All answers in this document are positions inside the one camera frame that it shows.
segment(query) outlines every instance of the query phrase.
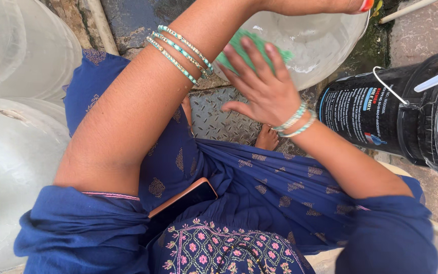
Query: green sponge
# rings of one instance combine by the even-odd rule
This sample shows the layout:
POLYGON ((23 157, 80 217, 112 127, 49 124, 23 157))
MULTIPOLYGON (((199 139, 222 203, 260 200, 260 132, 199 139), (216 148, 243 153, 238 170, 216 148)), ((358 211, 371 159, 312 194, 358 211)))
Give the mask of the green sponge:
MULTIPOLYGON (((265 43, 267 43, 267 41, 258 37, 257 34, 251 33, 245 29, 239 29, 234 34, 231 41, 229 41, 229 44, 231 44, 234 47, 234 49, 236 49, 236 52, 240 55, 240 57, 242 57, 244 59, 246 64, 248 66, 250 66, 254 71, 256 71, 254 65, 252 64, 251 59, 249 58, 246 51, 244 51, 243 46, 241 45, 241 38, 243 36, 247 36, 247 37, 251 38, 251 40, 254 42, 254 44, 258 48, 259 52, 261 53, 261 55, 263 55, 263 58, 265 59, 266 63, 270 66, 271 71, 275 72, 275 70, 273 68, 273 64, 271 63, 270 58, 268 58, 268 56, 266 55, 266 52, 265 52, 265 43)), ((287 63, 289 60, 291 60, 294 57, 294 54, 288 50, 281 50, 278 47, 277 47, 277 50, 280 53, 284 63, 287 63)), ((234 73, 238 74, 238 72, 233 68, 231 63, 229 63, 229 60, 227 59, 226 55, 223 52, 221 52, 219 54, 219 56, 216 58, 216 61, 221 63, 226 68, 234 71, 234 73)))

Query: turquoise bangle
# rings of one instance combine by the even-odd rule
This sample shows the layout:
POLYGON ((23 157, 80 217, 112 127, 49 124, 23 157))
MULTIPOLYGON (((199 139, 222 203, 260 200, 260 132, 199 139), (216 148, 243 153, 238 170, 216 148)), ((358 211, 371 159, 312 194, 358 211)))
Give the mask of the turquoise bangle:
POLYGON ((301 134, 302 132, 304 132, 308 127, 310 127, 314 122, 315 122, 315 120, 317 120, 317 114, 315 113, 315 111, 313 111, 313 110, 309 110, 310 111, 310 113, 311 113, 311 117, 310 117, 310 119, 308 120, 308 122, 303 126, 303 127, 301 127, 299 130, 297 130, 297 131, 295 131, 294 133, 291 133, 291 134, 283 134, 283 133, 279 133, 279 135, 280 135, 280 137, 286 137, 286 138, 290 138, 290 137, 293 137, 293 136, 295 136, 295 135, 299 135, 299 134, 301 134))
POLYGON ((177 38, 178 40, 180 40, 180 42, 186 44, 195 54, 197 54, 202 61, 204 61, 204 63, 207 65, 208 70, 207 70, 207 74, 211 75, 214 72, 214 68, 212 67, 212 65, 209 63, 209 61, 202 55, 202 53, 200 53, 198 51, 198 49, 196 49, 194 46, 192 46, 191 43, 189 43, 187 40, 185 40, 183 38, 182 35, 174 32, 173 30, 169 29, 167 26, 163 26, 163 25, 159 25, 158 26, 158 31, 166 31, 169 34, 172 34, 173 36, 175 36, 175 38, 177 38))
POLYGON ((302 102, 300 104, 300 107, 298 108, 298 110, 294 113, 294 115, 292 115, 290 117, 290 119, 288 119, 288 121, 286 121, 283 125, 278 126, 278 127, 274 127, 273 130, 276 130, 278 132, 282 132, 285 131, 287 129, 289 129, 291 126, 293 126, 298 120, 300 120, 300 118, 302 117, 302 115, 304 114, 305 110, 307 109, 307 104, 305 102, 302 102))
POLYGON ((163 55, 165 55, 168 60, 170 60, 170 62, 172 62, 187 78, 189 78, 189 80, 192 81, 192 83, 194 83, 194 85, 196 87, 198 87, 198 83, 197 81, 192 77, 192 75, 186 71, 186 69, 181 66, 173 57, 172 55, 170 55, 162 46, 160 46, 155 40, 153 40, 150 36, 147 37, 148 42, 150 42, 150 44, 152 44, 153 46, 155 46, 161 53, 163 53, 163 55))
POLYGON ((161 40, 163 40, 165 43, 171 45, 174 49, 176 49, 177 51, 179 51, 179 53, 182 53, 183 56, 185 56, 192 64, 194 64, 195 66, 197 66, 197 68, 202 72, 202 78, 203 79, 209 79, 209 75, 207 74, 207 72, 204 70, 204 68, 194 59, 192 58, 192 56, 190 56, 189 53, 187 53, 185 50, 183 50, 183 48, 179 47, 177 44, 175 44, 172 40, 168 39, 167 37, 163 36, 163 34, 159 34, 157 32, 152 32, 151 33, 154 37, 160 38, 161 40))

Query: sleeve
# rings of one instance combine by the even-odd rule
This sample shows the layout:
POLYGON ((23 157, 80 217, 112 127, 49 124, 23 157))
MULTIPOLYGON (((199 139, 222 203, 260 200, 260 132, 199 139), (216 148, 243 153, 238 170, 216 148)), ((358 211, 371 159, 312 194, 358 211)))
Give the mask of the sleeve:
POLYGON ((356 200, 359 210, 336 274, 435 274, 431 212, 408 196, 356 200))
POLYGON ((47 186, 20 219, 14 251, 25 274, 149 273, 138 235, 149 221, 139 199, 47 186))

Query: smartphone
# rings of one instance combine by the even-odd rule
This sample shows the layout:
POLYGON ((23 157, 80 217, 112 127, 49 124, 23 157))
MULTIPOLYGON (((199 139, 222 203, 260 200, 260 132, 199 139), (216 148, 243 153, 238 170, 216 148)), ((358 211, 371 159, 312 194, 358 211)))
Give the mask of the smartphone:
POLYGON ((161 234, 187 208, 198 203, 217 199, 217 193, 207 178, 200 178, 184 191, 152 210, 148 217, 148 230, 139 236, 141 245, 146 246, 153 238, 161 234))

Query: woman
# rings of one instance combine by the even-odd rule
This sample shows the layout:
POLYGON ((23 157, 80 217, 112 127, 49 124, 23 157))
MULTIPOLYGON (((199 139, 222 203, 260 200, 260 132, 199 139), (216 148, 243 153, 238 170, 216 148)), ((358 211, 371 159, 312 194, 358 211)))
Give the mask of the woman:
MULTIPOLYGON (((222 69, 249 104, 232 101, 222 110, 279 126, 301 100, 275 47, 265 47, 273 74, 252 42, 242 41, 255 73, 227 41, 259 10, 356 13, 371 5, 197 0, 170 28, 208 59, 224 48, 239 76, 222 69)), ((436 271, 430 212, 418 202, 415 180, 392 174, 319 121, 292 137, 316 160, 265 150, 277 141, 266 126, 261 148, 194 140, 184 100, 192 83, 159 51, 148 46, 129 64, 84 53, 65 102, 71 133, 77 129, 54 185, 21 219, 15 253, 29 256, 26 273, 313 273, 302 254, 338 245, 345 249, 337 273, 436 271), (140 245, 148 212, 200 177, 209 178, 219 199, 188 208, 140 245)), ((285 133, 308 120, 306 113, 285 133)))

